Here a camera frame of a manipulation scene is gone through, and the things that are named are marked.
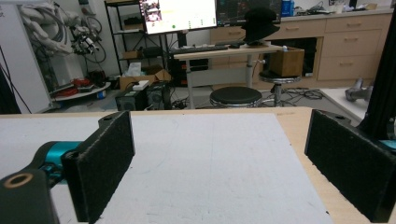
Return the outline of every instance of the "drawer handle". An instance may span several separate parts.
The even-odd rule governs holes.
[[[344,40],[345,41],[357,41],[358,38],[357,37],[345,37]]]
[[[342,62],[340,63],[341,66],[351,66],[353,65],[353,62]]]
[[[240,35],[240,31],[228,32],[229,35]]]
[[[286,27],[286,30],[299,30],[300,29],[300,27],[298,27],[298,26],[294,26],[294,27]]]
[[[346,25],[347,26],[360,26],[361,21],[357,21],[357,22],[351,21],[351,22],[348,22]]]

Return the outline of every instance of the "bottle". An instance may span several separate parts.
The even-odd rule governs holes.
[[[290,16],[290,0],[282,0],[281,17]]]
[[[294,16],[294,0],[290,0],[290,15]]]

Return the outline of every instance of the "desk leg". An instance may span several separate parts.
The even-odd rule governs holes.
[[[252,65],[252,55],[247,55],[247,86],[249,88],[253,87],[253,65]]]
[[[190,61],[186,61],[186,76],[187,76],[187,88],[189,90],[189,101],[190,101],[190,109],[195,109],[193,95],[192,95],[192,73],[190,68]]]

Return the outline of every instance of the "round stool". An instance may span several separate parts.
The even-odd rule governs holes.
[[[274,99],[264,100],[262,103],[274,101],[274,106],[283,106],[284,103],[280,99],[282,95],[282,84],[298,82],[301,80],[300,76],[293,77],[282,77],[278,74],[275,74],[270,71],[260,72],[260,80],[264,82],[274,83],[274,87],[271,89],[271,92],[274,94]]]
[[[210,103],[220,107],[256,107],[262,93],[249,87],[224,87],[210,93]]]

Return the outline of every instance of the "computer monitor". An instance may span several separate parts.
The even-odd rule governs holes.
[[[140,0],[148,35],[216,28],[216,0]]]
[[[276,13],[273,24],[280,24],[282,0],[217,0],[218,26],[241,26],[245,13],[256,7],[267,7]]]

